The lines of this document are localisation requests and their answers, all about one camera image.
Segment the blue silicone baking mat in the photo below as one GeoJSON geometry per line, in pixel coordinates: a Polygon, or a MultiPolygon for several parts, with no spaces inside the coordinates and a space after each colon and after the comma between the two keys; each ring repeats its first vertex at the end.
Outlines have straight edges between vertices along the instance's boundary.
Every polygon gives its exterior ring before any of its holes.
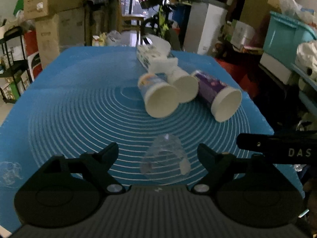
{"type": "Polygon", "coordinates": [[[223,216],[209,198],[183,187],[149,190],[139,161],[160,134],[181,140],[191,163],[185,182],[193,184],[206,174],[197,159],[199,143],[246,158],[250,152],[238,149],[235,137],[272,129],[247,93],[236,114],[224,123],[216,122],[197,102],[154,119],[146,113],[137,88],[142,73],[133,48],[77,47],[62,53],[28,88],[1,128],[1,160],[19,163],[26,178],[55,154],[71,158],[116,142],[119,157],[110,174],[124,186],[132,185],[137,197],[112,198],[110,208],[118,209],[119,217],[99,217],[92,223],[97,233],[78,226],[25,226],[14,237],[301,237],[294,226],[242,227],[223,216]]]}

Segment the wooden chair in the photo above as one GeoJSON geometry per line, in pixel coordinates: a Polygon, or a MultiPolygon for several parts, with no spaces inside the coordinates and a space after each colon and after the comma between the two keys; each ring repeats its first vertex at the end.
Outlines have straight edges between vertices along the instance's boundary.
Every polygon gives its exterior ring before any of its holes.
{"type": "Polygon", "coordinates": [[[133,0],[118,0],[118,23],[117,31],[119,33],[134,31],[137,35],[136,44],[142,45],[141,24],[145,20],[143,14],[132,13],[133,0]]]}

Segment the white carton box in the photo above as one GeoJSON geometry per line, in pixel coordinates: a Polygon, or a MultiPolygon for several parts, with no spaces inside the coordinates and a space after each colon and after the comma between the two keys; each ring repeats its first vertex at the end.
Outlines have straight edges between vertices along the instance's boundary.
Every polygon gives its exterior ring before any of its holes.
{"type": "Polygon", "coordinates": [[[251,44],[256,31],[252,26],[240,22],[239,20],[233,20],[232,25],[234,30],[230,43],[241,51],[243,47],[249,46],[251,44]]]}

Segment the tall brown cardboard box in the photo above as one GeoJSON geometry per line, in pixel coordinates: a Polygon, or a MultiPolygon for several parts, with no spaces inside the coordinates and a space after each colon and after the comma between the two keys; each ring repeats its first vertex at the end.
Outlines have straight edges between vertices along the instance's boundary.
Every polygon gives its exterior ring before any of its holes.
{"type": "Polygon", "coordinates": [[[279,0],[245,0],[240,22],[244,22],[256,31],[260,31],[267,27],[271,11],[281,11],[279,0]]]}

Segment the lower cardboard box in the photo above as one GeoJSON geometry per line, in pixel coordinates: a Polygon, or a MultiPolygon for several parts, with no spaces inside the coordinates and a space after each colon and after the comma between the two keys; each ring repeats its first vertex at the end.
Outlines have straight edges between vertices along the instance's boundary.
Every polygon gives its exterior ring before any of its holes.
{"type": "Polygon", "coordinates": [[[35,21],[36,39],[43,68],[64,50],[85,45],[85,11],[62,11],[35,21]]]}

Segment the tissue pack with white tissue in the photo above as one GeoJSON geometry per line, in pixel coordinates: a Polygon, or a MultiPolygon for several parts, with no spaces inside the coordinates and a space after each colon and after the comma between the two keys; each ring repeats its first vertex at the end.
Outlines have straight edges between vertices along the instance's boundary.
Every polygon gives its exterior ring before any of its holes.
{"type": "Polygon", "coordinates": [[[155,35],[145,35],[145,39],[150,40],[150,44],[137,46],[137,59],[146,71],[162,74],[178,66],[178,58],[170,53],[169,42],[155,35]]]}

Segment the teal plastic storage bin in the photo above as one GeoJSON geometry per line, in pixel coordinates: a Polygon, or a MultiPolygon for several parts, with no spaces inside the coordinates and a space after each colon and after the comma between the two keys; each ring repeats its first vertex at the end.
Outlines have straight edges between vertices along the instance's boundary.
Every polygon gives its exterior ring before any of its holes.
{"type": "Polygon", "coordinates": [[[297,47],[312,40],[316,40],[316,32],[309,25],[289,16],[270,12],[263,50],[284,66],[290,68],[295,63],[297,47]]]}

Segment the blue patterned paper cup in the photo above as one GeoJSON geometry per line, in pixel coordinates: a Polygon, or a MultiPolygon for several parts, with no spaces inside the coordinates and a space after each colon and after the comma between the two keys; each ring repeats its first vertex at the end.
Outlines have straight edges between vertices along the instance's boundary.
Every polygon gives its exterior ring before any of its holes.
{"type": "Polygon", "coordinates": [[[152,73],[140,76],[137,86],[143,97],[145,110],[153,118],[171,115],[180,104],[178,90],[152,73]]]}

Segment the bicycle with basket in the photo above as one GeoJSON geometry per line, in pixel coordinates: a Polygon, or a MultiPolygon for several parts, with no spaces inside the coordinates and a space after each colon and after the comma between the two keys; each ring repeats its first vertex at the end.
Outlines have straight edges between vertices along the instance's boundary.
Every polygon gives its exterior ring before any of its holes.
{"type": "Polygon", "coordinates": [[[156,14],[141,23],[140,35],[143,42],[149,45],[149,35],[154,35],[169,42],[172,50],[181,51],[178,34],[173,29],[173,21],[169,19],[175,6],[166,4],[163,0],[139,0],[139,3],[142,9],[158,7],[156,14]]]}

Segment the white cabinet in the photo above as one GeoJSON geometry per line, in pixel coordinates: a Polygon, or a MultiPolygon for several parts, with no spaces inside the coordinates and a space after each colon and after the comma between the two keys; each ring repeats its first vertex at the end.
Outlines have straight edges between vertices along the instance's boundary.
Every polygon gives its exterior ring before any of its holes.
{"type": "Polygon", "coordinates": [[[227,9],[211,3],[193,3],[189,15],[183,49],[206,55],[213,47],[225,24],[227,9]]]}

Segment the purple paper cup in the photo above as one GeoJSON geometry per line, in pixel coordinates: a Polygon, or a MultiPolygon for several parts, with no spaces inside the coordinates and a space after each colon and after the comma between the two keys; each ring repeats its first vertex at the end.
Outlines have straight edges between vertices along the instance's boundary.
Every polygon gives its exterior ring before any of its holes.
{"type": "Polygon", "coordinates": [[[242,102],[242,92],[225,82],[196,70],[191,74],[198,81],[198,95],[208,105],[214,119],[222,123],[229,120],[239,109],[242,102]]]}

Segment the clear plastic cup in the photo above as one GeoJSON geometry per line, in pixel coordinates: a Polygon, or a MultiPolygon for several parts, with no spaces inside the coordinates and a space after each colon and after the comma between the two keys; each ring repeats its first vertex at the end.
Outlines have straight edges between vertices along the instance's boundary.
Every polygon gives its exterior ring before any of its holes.
{"type": "Polygon", "coordinates": [[[185,180],[191,172],[191,163],[180,139],[172,134],[157,136],[142,157],[140,172],[164,185],[185,180]]]}

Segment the black metal shelf rack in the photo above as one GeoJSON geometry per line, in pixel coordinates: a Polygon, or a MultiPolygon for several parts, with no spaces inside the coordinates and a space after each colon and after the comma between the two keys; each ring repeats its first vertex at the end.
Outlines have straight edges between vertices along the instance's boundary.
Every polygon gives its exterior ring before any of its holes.
{"type": "Polygon", "coordinates": [[[4,103],[15,104],[22,93],[33,82],[26,51],[23,44],[23,29],[15,26],[4,33],[1,39],[1,48],[4,56],[4,69],[1,70],[1,79],[9,82],[1,87],[1,95],[4,103]],[[16,60],[13,51],[9,50],[8,42],[18,38],[21,44],[22,59],[16,60]]]}

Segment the white paper cup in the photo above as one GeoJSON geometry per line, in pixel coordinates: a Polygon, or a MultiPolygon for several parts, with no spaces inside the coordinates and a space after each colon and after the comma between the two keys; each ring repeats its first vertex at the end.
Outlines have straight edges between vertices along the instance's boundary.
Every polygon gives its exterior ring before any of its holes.
{"type": "Polygon", "coordinates": [[[177,89],[180,103],[188,103],[198,94],[198,80],[178,66],[167,72],[167,81],[177,89]]]}

